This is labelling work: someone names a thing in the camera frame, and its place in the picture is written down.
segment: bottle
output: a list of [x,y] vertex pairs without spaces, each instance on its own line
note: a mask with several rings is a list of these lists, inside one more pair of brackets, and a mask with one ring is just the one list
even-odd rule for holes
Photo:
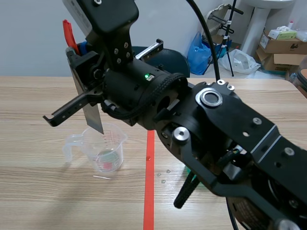
[[288,24],[288,28],[289,28],[289,29],[291,29],[291,28],[292,28],[292,26],[293,26],[293,21],[289,22],[289,24]]

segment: white plastic bag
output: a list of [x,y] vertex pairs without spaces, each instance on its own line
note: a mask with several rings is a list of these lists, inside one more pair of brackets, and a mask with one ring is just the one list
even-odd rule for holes
[[[254,58],[242,52],[241,50],[235,49],[229,53],[232,70],[238,73],[253,73],[260,68]],[[219,59],[219,65],[225,69],[230,70],[229,61],[227,55]]]

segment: cardboard box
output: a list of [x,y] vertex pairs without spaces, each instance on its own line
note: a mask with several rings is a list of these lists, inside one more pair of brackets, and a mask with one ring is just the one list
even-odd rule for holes
[[271,30],[268,34],[268,37],[271,37],[275,40],[285,40],[295,38],[297,32],[295,30],[291,31],[278,31],[278,30]]
[[258,47],[255,59],[261,63],[261,68],[266,72],[285,75],[293,65],[298,66],[305,56],[300,54],[269,54]]
[[297,38],[274,40],[268,37],[268,32],[263,32],[260,47],[268,54],[307,54],[307,42]]

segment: black stand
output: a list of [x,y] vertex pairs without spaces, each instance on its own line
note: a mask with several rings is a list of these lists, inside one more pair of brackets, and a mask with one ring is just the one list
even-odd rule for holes
[[[233,15],[234,15],[234,12],[237,12],[237,13],[239,13],[239,14],[241,14],[241,15],[243,14],[243,12],[242,12],[241,10],[238,10],[238,9],[236,9],[235,7],[236,7],[236,0],[234,0],[232,6],[231,6],[231,5],[228,5],[228,8],[231,9],[231,12],[230,12],[229,20],[227,21],[227,27],[226,27],[226,29],[225,29],[225,30],[226,30],[225,36],[224,36],[224,38],[223,38],[223,42],[222,42],[221,48],[220,48],[220,50],[219,50],[219,56],[218,56],[218,58],[217,58],[217,59],[220,58],[222,49],[223,49],[223,48],[226,48],[226,53],[227,53],[227,56],[228,56],[229,66],[230,66],[230,70],[231,70],[231,75],[232,75],[233,77],[234,77],[234,72],[233,72],[232,66],[231,66],[231,61],[230,61],[230,57],[229,57],[229,47],[228,47],[228,45],[229,45],[229,37],[230,37],[230,36],[229,36],[229,33],[233,34],[233,30],[230,29],[230,25],[231,25],[231,22],[232,22],[232,17],[233,17]],[[206,68],[206,70],[204,71],[203,74],[206,73],[207,69],[209,68],[209,66],[210,66],[212,63],[213,63],[212,61],[209,63],[209,65],[207,66],[207,68]]]

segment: red tape line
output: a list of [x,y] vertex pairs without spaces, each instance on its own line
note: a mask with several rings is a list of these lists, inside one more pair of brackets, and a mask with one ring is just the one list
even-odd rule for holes
[[154,130],[147,131],[143,230],[154,230]]

